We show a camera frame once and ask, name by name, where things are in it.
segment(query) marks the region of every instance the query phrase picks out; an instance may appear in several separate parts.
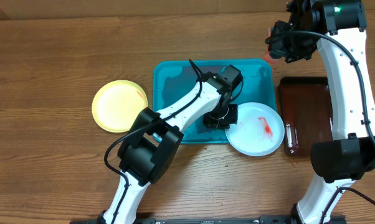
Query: white plate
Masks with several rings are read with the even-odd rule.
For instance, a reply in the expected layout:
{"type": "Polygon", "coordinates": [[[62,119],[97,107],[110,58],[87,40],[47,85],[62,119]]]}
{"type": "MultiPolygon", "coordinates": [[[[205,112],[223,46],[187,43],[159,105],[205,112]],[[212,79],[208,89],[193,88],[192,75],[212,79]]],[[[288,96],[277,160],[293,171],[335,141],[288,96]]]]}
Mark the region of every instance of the white plate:
{"type": "Polygon", "coordinates": [[[237,124],[225,130],[230,144],[248,156],[266,156],[283,142],[284,124],[279,114],[261,103],[244,103],[237,108],[237,124]]]}

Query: yellow plastic plate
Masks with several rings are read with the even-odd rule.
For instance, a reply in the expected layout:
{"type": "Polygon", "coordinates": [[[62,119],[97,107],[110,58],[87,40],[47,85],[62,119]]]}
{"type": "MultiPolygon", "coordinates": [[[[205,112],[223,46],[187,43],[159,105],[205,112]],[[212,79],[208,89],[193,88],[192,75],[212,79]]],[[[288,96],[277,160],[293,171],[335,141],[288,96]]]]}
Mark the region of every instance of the yellow plastic plate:
{"type": "Polygon", "coordinates": [[[95,95],[92,115],[96,123],[106,131],[129,131],[139,112],[148,106],[143,89],[128,80],[107,83],[95,95]]]}

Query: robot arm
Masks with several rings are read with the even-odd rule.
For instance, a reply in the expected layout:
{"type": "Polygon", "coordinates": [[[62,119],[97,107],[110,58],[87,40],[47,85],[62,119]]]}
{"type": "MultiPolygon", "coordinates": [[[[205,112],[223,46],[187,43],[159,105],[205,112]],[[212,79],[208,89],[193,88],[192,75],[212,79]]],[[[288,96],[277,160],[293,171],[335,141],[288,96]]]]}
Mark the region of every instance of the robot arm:
{"type": "MultiPolygon", "coordinates": [[[[359,63],[370,128],[375,133],[375,104],[365,55],[366,19],[361,1],[293,1],[287,10],[292,13],[289,22],[276,22],[270,39],[285,35],[286,30],[307,30],[325,34],[348,49],[359,63]]],[[[316,174],[305,196],[292,210],[297,223],[323,224],[330,221],[331,211],[342,196],[338,194],[333,199],[337,189],[349,187],[375,168],[374,146],[364,125],[358,74],[342,49],[326,39],[308,35],[293,39],[286,35],[272,42],[268,49],[273,58],[285,57],[287,63],[309,60],[318,49],[325,64],[333,107],[333,142],[313,146],[311,163],[316,174]]]]}
{"type": "Polygon", "coordinates": [[[118,151],[121,158],[121,171],[127,176],[129,186],[126,188],[125,179],[120,179],[116,195],[110,208],[104,212],[97,222],[103,224],[132,224],[136,219],[136,210],[150,184],[154,184],[166,171],[175,155],[183,134],[190,125],[202,115],[213,118],[224,116],[222,111],[230,106],[232,92],[243,79],[241,72],[229,65],[219,75],[215,73],[201,74],[202,90],[197,82],[194,88],[173,105],[157,111],[144,109],[132,125],[131,131],[137,130],[148,123],[158,123],[149,130],[142,131],[123,141],[118,151]],[[173,118],[162,119],[178,111],[196,95],[186,109],[173,118]],[[150,143],[143,134],[155,135],[161,140],[158,147],[150,143]]]}

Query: cable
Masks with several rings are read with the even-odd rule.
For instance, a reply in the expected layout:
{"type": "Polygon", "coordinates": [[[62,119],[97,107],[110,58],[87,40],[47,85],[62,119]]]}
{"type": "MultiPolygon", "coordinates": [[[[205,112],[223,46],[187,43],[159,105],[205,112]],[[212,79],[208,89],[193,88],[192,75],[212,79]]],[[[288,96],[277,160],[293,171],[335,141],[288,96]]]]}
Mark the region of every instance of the cable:
{"type": "Polygon", "coordinates": [[[316,33],[316,32],[310,32],[310,31],[305,31],[305,30],[294,30],[294,31],[290,31],[290,32],[288,32],[286,34],[283,34],[283,35],[277,35],[276,37],[285,37],[287,35],[309,35],[309,36],[320,37],[322,39],[329,40],[330,42],[335,44],[337,47],[339,47],[348,56],[348,58],[351,61],[351,64],[354,66],[355,71],[358,74],[359,88],[361,90],[361,98],[362,98],[364,125],[365,125],[365,128],[366,128],[366,131],[368,132],[370,140],[371,140],[371,142],[372,142],[372,144],[375,148],[375,138],[374,138],[374,135],[373,135],[373,133],[371,131],[371,128],[370,128],[368,106],[367,106],[367,103],[366,103],[366,93],[365,93],[365,90],[364,90],[363,76],[362,76],[361,70],[359,69],[359,64],[355,60],[355,58],[351,54],[351,52],[349,52],[349,50],[346,47],[344,47],[341,43],[339,43],[337,40],[334,40],[333,38],[331,38],[327,35],[319,34],[319,33],[316,33]]]}
{"type": "Polygon", "coordinates": [[[375,201],[371,198],[369,198],[368,196],[362,194],[361,192],[359,192],[358,190],[355,190],[351,187],[338,187],[337,190],[334,192],[333,196],[331,197],[330,201],[328,202],[326,208],[325,208],[325,211],[322,212],[322,218],[320,219],[320,222],[319,224],[323,224],[324,220],[325,220],[325,217],[326,217],[326,214],[327,214],[327,211],[329,210],[329,208],[331,207],[331,204],[334,202],[334,200],[336,199],[337,195],[339,193],[343,193],[343,190],[349,190],[350,192],[354,192],[356,193],[357,195],[359,195],[360,197],[362,197],[363,199],[367,200],[368,202],[372,203],[373,205],[375,205],[375,201]]]}
{"type": "Polygon", "coordinates": [[[238,92],[238,94],[235,95],[235,97],[232,97],[231,99],[229,99],[228,103],[231,103],[231,102],[235,101],[240,96],[240,94],[243,91],[243,86],[244,86],[244,81],[243,80],[242,80],[241,84],[242,84],[242,87],[240,88],[240,91],[238,92]]]}
{"type": "Polygon", "coordinates": [[[356,193],[357,195],[361,196],[363,199],[367,200],[368,202],[372,203],[373,205],[375,205],[375,201],[371,198],[369,198],[368,196],[362,194],[361,192],[351,188],[351,187],[339,187],[338,188],[339,191],[342,193],[343,190],[349,190],[350,192],[354,192],[356,193]]]}
{"type": "Polygon", "coordinates": [[[117,204],[117,207],[114,211],[114,214],[113,214],[113,219],[112,219],[112,222],[111,224],[114,224],[115,222],[115,219],[116,219],[116,216],[118,215],[118,209],[120,209],[120,206],[121,206],[121,203],[122,201],[124,200],[125,198],[125,195],[126,195],[126,191],[128,190],[129,186],[130,186],[130,183],[129,183],[129,180],[127,178],[127,176],[122,173],[121,171],[119,171],[118,169],[114,168],[112,165],[110,165],[110,163],[108,162],[108,155],[110,153],[110,151],[116,146],[118,145],[119,143],[121,143],[122,141],[130,138],[132,135],[135,135],[137,133],[140,133],[142,131],[146,132],[149,128],[152,128],[153,126],[156,126],[157,124],[160,124],[164,121],[167,121],[169,120],[170,118],[173,118],[175,117],[177,114],[179,114],[180,112],[182,112],[183,110],[185,110],[187,107],[189,107],[190,105],[192,105],[201,95],[201,91],[202,91],[202,80],[201,80],[201,75],[202,75],[202,71],[200,70],[200,68],[193,63],[193,61],[191,59],[189,59],[189,62],[193,68],[193,70],[195,71],[196,75],[197,75],[197,81],[199,82],[200,84],[200,89],[199,89],[199,92],[197,93],[197,95],[189,102],[187,103],[186,105],[184,105],[182,108],[180,108],[179,110],[173,112],[171,115],[167,116],[166,118],[163,118],[163,119],[159,119],[158,121],[156,122],[153,122],[153,123],[150,123],[150,124],[147,124],[143,127],[140,127],[130,133],[128,133],[127,135],[124,135],[122,137],[120,137],[119,139],[117,139],[115,142],[113,142],[113,144],[111,144],[108,149],[106,150],[105,152],[105,156],[104,156],[104,161],[105,161],[105,165],[113,172],[115,172],[116,174],[122,176],[125,180],[125,185],[124,185],[124,192],[121,196],[121,199],[120,201],[118,201],[118,204],[117,204]]]}

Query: teal plastic tray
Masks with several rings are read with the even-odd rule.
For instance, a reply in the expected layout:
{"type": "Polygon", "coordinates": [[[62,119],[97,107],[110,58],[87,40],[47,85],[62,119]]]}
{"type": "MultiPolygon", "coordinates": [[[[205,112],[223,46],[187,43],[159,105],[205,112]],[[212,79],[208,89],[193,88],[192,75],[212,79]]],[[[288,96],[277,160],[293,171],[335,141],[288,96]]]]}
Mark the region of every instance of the teal plastic tray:
{"type": "MultiPolygon", "coordinates": [[[[277,111],[272,70],[264,60],[195,60],[194,63],[204,73],[221,73],[226,66],[235,66],[242,72],[244,86],[242,93],[233,103],[238,105],[247,102],[263,103],[277,111]]],[[[197,76],[187,60],[158,64],[153,76],[153,111],[177,102],[193,89],[196,79],[197,76]]],[[[239,88],[240,86],[237,87],[234,95],[239,92],[239,88]]],[[[228,143],[225,131],[207,129],[202,123],[202,116],[185,130],[182,140],[182,144],[216,143],[228,143]]]]}

